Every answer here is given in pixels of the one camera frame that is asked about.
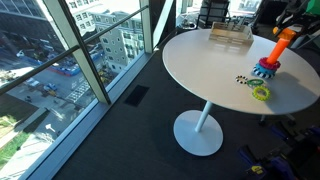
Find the black chair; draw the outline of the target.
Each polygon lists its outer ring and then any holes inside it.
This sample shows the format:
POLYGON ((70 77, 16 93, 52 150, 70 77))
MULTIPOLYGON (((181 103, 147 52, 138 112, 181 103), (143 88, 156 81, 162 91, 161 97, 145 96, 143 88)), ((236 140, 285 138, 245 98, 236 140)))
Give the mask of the black chair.
POLYGON ((196 25, 198 28, 210 28, 214 22, 228 22, 229 0, 202 0, 196 25))

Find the orange stacking toy post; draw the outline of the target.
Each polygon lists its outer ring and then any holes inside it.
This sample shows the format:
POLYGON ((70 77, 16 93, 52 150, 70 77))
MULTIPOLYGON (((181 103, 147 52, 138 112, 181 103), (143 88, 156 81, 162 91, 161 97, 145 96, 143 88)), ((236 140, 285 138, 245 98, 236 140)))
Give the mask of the orange stacking toy post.
POLYGON ((282 52, 285 50, 285 48, 288 46, 289 43, 290 43, 289 40, 280 38, 277 41, 277 43, 276 43, 275 47, 273 48, 272 52, 268 56, 266 62, 268 64, 275 64, 277 62, 278 58, 280 57, 280 55, 282 54, 282 52))

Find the black floor vent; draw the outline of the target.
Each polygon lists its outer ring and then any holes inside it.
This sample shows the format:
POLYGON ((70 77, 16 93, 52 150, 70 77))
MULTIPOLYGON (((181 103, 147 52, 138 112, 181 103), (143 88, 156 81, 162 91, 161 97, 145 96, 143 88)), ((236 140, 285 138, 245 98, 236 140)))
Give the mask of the black floor vent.
POLYGON ((137 107, 146 93, 148 92, 149 88, 141 85, 137 85, 133 91, 129 94, 129 96, 124 101, 125 104, 137 107))

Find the white round table base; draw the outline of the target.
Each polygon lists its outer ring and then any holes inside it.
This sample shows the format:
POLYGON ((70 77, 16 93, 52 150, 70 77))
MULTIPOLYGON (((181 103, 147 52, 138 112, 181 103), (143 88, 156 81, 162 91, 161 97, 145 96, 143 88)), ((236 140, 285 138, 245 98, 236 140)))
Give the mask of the white round table base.
POLYGON ((212 103, 207 101, 202 111, 185 111, 174 122, 175 139, 190 154, 209 156, 222 146, 222 128, 209 114, 211 107, 212 103))

